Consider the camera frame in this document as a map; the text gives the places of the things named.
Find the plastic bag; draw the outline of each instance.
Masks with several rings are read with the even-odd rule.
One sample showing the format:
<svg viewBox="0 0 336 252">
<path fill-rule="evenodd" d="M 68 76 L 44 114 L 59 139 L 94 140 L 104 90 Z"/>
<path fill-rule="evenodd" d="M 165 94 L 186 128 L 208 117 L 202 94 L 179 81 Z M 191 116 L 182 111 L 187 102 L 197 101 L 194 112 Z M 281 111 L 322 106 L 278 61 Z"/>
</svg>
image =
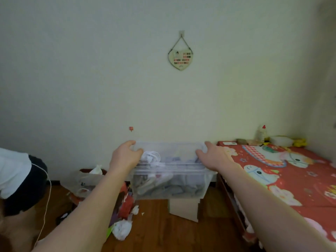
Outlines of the plastic bag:
<svg viewBox="0 0 336 252">
<path fill-rule="evenodd" d="M 69 176 L 60 180 L 63 187 L 68 189 L 77 197 L 86 198 L 91 191 L 103 179 L 102 174 L 84 173 L 81 171 L 72 172 Z"/>
</svg>

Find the white cable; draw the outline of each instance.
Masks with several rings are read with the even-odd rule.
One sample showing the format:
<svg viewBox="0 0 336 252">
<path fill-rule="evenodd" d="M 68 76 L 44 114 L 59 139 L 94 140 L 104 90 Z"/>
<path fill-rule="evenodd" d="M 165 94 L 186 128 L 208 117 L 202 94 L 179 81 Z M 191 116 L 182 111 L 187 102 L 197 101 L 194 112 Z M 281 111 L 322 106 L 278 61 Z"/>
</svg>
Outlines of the white cable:
<svg viewBox="0 0 336 252">
<path fill-rule="evenodd" d="M 37 244 L 37 242 L 39 241 L 39 238 L 40 238 L 40 236 L 41 236 L 41 233 L 42 233 L 42 230 L 43 230 L 43 228 L 44 228 L 44 225 L 45 225 L 45 216 L 46 216 L 46 214 L 47 214 L 48 203 L 49 203 L 49 200 L 50 200 L 50 194 L 51 194 L 51 181 L 50 181 L 50 178 L 49 178 L 49 176 L 48 176 L 48 173 L 47 173 L 44 169 L 42 169 L 40 166 L 38 166 L 38 165 L 36 165 L 36 164 L 33 164 L 33 163 L 31 163 L 31 164 L 32 164 L 32 165 L 35 165 L 36 167 L 38 167 L 38 168 L 40 168 L 42 171 L 44 171 L 45 174 L 47 174 L 47 178 L 48 178 L 48 180 L 49 180 L 49 182 L 50 182 L 49 197 L 48 197 L 48 201 L 47 201 L 47 206 L 45 206 L 45 212 L 44 212 L 44 217 L 43 217 L 43 226 L 42 226 L 42 229 L 41 229 L 41 231 L 40 231 L 39 237 L 37 237 L 37 240 L 36 240 L 36 242 L 35 242 L 35 244 L 34 244 L 34 248 L 35 248 L 35 247 L 36 247 L 36 244 Z"/>
</svg>

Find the forearm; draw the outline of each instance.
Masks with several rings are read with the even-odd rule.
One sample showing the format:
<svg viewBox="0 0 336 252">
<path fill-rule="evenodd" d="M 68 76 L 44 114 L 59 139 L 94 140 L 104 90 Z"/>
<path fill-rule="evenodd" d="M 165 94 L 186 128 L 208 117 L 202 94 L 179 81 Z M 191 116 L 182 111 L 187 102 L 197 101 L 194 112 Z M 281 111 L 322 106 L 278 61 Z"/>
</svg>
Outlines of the forearm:
<svg viewBox="0 0 336 252">
<path fill-rule="evenodd" d="M 267 251 L 334 251 L 331 243 L 304 218 L 241 167 L 226 166 L 221 170 Z"/>
<path fill-rule="evenodd" d="M 111 168 L 92 193 L 34 251 L 100 251 L 127 175 L 122 168 Z"/>
</svg>

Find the red bedsheet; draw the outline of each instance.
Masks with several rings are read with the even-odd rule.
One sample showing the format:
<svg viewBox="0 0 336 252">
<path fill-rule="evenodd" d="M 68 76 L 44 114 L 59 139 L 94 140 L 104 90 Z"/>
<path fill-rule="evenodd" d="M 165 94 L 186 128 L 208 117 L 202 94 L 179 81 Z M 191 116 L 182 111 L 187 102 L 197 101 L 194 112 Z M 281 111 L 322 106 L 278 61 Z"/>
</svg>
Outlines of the red bedsheet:
<svg viewBox="0 0 336 252">
<path fill-rule="evenodd" d="M 304 148 L 218 145 L 336 245 L 336 169 L 329 161 Z"/>
</svg>

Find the bottle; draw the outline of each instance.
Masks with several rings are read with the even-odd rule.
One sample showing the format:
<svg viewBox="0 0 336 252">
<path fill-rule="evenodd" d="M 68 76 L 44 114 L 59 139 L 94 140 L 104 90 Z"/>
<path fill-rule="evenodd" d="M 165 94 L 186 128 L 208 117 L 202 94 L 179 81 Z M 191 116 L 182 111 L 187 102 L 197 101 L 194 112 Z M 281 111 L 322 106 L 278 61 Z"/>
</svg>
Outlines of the bottle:
<svg viewBox="0 0 336 252">
<path fill-rule="evenodd" d="M 258 133 L 258 140 L 264 143 L 266 138 L 267 138 L 266 126 L 265 125 L 260 126 Z"/>
</svg>

